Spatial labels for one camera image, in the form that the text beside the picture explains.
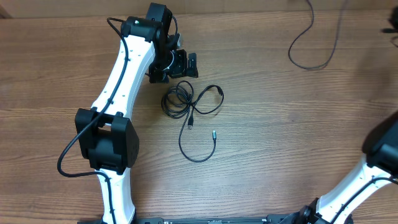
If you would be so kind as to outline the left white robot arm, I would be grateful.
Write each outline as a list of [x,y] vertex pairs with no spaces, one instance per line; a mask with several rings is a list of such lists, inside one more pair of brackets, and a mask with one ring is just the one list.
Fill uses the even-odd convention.
[[99,178],[104,214],[98,223],[132,223],[135,206],[130,172],[139,151],[132,109],[145,76],[151,83],[198,77],[197,56],[169,34],[175,20],[163,4],[151,3],[144,18],[130,16],[117,34],[120,48],[111,74],[91,108],[79,109],[75,126],[82,156]]

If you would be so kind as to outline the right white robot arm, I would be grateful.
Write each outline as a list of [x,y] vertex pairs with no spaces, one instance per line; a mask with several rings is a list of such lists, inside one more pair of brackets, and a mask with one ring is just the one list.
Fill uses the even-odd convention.
[[369,134],[363,152],[354,169],[334,189],[301,209],[295,223],[346,223],[375,191],[397,183],[397,121]]

